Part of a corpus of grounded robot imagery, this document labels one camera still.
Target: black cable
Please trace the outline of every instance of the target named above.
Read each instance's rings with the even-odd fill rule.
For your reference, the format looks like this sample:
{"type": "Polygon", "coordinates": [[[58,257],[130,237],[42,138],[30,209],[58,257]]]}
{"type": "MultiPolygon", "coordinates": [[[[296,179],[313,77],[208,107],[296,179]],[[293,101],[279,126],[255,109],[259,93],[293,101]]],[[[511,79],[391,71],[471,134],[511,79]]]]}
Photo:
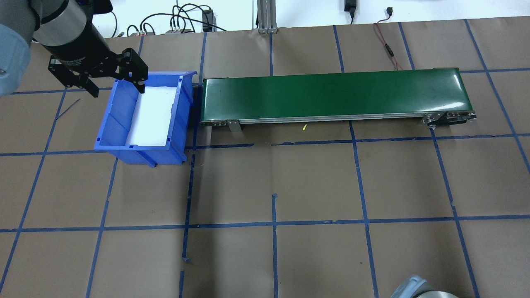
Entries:
{"type": "Polygon", "coordinates": [[[144,32],[145,32],[145,34],[147,34],[147,29],[145,29],[145,25],[149,25],[149,27],[151,27],[151,30],[153,31],[153,35],[156,35],[155,28],[153,28],[153,26],[151,26],[151,24],[149,24],[147,22],[144,23],[144,32]]]}
{"type": "Polygon", "coordinates": [[[129,25],[129,27],[127,27],[127,36],[129,36],[129,29],[131,29],[131,27],[134,27],[134,29],[136,29],[136,32],[138,32],[138,34],[140,34],[140,30],[138,30],[138,27],[136,27],[134,25],[129,25]]]}
{"type": "Polygon", "coordinates": [[[207,6],[208,8],[211,9],[211,7],[208,6],[208,5],[196,5],[196,4],[192,4],[192,3],[186,3],[186,4],[182,5],[181,8],[182,8],[182,11],[184,11],[184,13],[186,14],[187,17],[190,17],[190,16],[188,15],[188,13],[187,13],[188,11],[192,11],[192,10],[198,8],[198,9],[201,10],[202,15],[203,15],[204,17],[206,17],[206,21],[208,21],[208,15],[207,15],[206,12],[202,9],[201,6],[207,6]],[[188,6],[188,5],[193,6],[193,8],[190,9],[190,10],[184,10],[184,7],[186,7],[186,6],[188,6]]]}
{"type": "Polygon", "coordinates": [[[184,22],[184,27],[182,27],[182,30],[181,30],[181,33],[184,33],[184,30],[186,30],[186,19],[182,15],[180,15],[180,14],[172,14],[172,17],[169,20],[169,24],[170,24],[170,26],[173,25],[173,27],[175,28],[175,31],[176,31],[176,28],[180,27],[179,18],[181,18],[182,21],[184,22]]]}
{"type": "MultiPolygon", "coordinates": [[[[184,11],[184,9],[183,9],[184,6],[178,6],[178,5],[174,5],[174,6],[173,6],[173,9],[171,9],[171,12],[173,13],[173,15],[175,15],[175,7],[179,9],[179,12],[178,12],[176,15],[180,15],[180,12],[183,11],[183,12],[186,14],[186,16],[187,16],[188,18],[190,17],[190,15],[188,14],[188,12],[184,11]]],[[[178,19],[178,18],[177,18],[177,20],[176,20],[176,24],[180,27],[179,19],[178,19]]],[[[192,30],[193,32],[195,32],[195,27],[193,26],[193,23],[192,23],[191,21],[190,21],[190,24],[191,24],[191,30],[192,30]]]]}
{"type": "Polygon", "coordinates": [[[116,31],[118,29],[118,18],[116,17],[116,14],[114,12],[110,12],[112,15],[114,15],[114,20],[116,21],[116,26],[114,26],[114,33],[112,34],[111,37],[114,37],[114,35],[116,35],[116,31]]]}
{"type": "MultiPolygon", "coordinates": [[[[153,16],[156,16],[156,15],[170,15],[170,16],[173,16],[173,14],[171,13],[154,13],[152,15],[148,15],[147,17],[145,17],[142,22],[140,23],[140,25],[143,25],[144,22],[149,19],[150,17],[153,17],[153,16]]],[[[218,27],[218,26],[215,26],[214,24],[210,24],[210,23],[206,23],[206,22],[202,22],[202,21],[199,21],[199,20],[195,20],[195,19],[190,19],[189,17],[185,17],[185,16],[182,16],[180,15],[179,17],[183,18],[183,19],[186,19],[186,20],[190,20],[190,21],[194,21],[194,22],[197,22],[197,23],[201,23],[201,24],[206,24],[206,25],[209,25],[209,26],[212,26],[214,28],[217,28],[219,30],[223,30],[223,31],[226,31],[225,29],[221,28],[221,27],[218,27]]]]}

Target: conveyor belt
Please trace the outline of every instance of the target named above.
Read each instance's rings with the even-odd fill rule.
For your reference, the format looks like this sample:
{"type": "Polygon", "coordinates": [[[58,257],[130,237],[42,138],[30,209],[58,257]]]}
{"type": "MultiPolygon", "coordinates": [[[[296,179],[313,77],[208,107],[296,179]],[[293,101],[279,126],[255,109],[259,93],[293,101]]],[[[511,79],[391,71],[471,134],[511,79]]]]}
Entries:
{"type": "Polygon", "coordinates": [[[458,69],[204,81],[207,126],[404,117],[424,117],[429,125],[475,118],[458,69]]]}

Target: electrical connector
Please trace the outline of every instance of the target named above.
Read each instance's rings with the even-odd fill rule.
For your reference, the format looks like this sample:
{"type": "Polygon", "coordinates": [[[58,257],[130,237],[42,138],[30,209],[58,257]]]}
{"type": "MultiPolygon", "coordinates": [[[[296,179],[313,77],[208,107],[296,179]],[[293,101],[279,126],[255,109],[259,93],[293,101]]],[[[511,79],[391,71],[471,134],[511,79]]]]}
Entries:
{"type": "Polygon", "coordinates": [[[344,11],[350,12],[352,23],[354,21],[355,9],[357,9],[357,0],[344,0],[344,11]]]}
{"type": "Polygon", "coordinates": [[[212,25],[216,25],[217,24],[213,10],[205,10],[202,13],[202,21],[203,21],[203,24],[202,24],[202,31],[203,32],[217,31],[217,29],[215,27],[212,27],[212,26],[209,25],[209,24],[212,24],[212,25]]]}

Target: metal bracket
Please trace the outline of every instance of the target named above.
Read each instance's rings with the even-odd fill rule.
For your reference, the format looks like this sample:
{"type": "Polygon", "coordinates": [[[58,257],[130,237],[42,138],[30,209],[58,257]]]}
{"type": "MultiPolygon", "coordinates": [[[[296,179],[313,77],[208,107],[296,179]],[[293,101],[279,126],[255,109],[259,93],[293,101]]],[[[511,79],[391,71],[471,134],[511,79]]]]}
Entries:
{"type": "Polygon", "coordinates": [[[449,126],[453,124],[461,124],[472,122],[476,119],[474,111],[471,112],[432,112],[427,113],[421,120],[430,129],[434,130],[438,126],[449,126]]]}
{"type": "Polygon", "coordinates": [[[243,130],[243,126],[239,120],[226,120],[226,121],[205,121],[201,122],[203,126],[228,126],[231,132],[240,132],[243,130]]]}
{"type": "Polygon", "coordinates": [[[278,32],[276,25],[276,0],[258,0],[258,25],[260,34],[278,32]]]}
{"type": "Polygon", "coordinates": [[[227,120],[231,132],[240,132],[242,130],[239,120],[227,120]]]}

